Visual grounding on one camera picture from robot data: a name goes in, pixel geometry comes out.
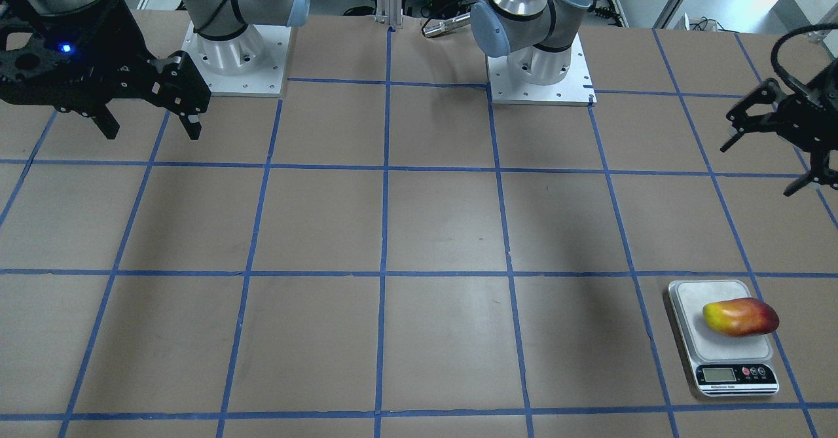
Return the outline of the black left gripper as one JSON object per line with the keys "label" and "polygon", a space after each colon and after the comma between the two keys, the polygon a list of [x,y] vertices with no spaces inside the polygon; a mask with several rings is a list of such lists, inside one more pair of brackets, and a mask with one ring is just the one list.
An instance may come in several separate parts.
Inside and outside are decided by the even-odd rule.
{"label": "black left gripper", "polygon": [[805,187],[837,187],[837,172],[829,166],[836,151],[836,60],[808,83],[794,77],[778,59],[771,59],[776,78],[767,78],[727,112],[730,137],[722,153],[751,133],[774,133],[811,157],[811,169],[788,184],[784,196]]}

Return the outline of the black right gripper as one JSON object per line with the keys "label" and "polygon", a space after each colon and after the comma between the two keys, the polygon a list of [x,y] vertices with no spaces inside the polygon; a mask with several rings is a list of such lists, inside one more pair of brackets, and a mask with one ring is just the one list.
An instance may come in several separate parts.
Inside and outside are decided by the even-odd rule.
{"label": "black right gripper", "polygon": [[147,49],[143,32],[124,0],[47,15],[30,0],[3,0],[2,39],[29,33],[18,49],[2,48],[2,99],[18,105],[50,105],[90,113],[108,140],[120,125],[107,107],[114,98],[143,99],[180,113],[190,140],[200,139],[200,114],[210,88],[183,50],[158,58]]}

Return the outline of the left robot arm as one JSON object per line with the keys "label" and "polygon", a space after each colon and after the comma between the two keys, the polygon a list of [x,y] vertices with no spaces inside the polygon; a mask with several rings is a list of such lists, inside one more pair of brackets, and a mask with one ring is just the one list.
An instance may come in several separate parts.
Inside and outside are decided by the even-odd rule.
{"label": "left robot arm", "polygon": [[[560,82],[569,66],[569,53],[592,0],[479,0],[470,24],[485,56],[505,57],[524,82],[548,86]],[[809,154],[809,170],[789,184],[791,196],[805,185],[836,187],[830,155],[836,150],[836,62],[830,62],[810,82],[803,83],[779,63],[781,47],[790,39],[836,29],[836,23],[811,24],[785,33],[773,45],[767,78],[728,112],[731,137],[727,151],[742,136],[773,133]]]}

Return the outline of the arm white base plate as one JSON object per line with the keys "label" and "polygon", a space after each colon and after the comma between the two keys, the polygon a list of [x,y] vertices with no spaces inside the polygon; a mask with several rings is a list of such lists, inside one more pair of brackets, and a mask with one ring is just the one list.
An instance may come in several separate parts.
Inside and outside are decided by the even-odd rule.
{"label": "arm white base plate", "polygon": [[578,34],[558,53],[532,46],[488,57],[486,65],[496,104],[592,106],[598,101]]}
{"label": "arm white base plate", "polygon": [[189,24],[182,50],[189,53],[213,97],[280,98],[294,28],[250,24],[242,35],[210,41]]}

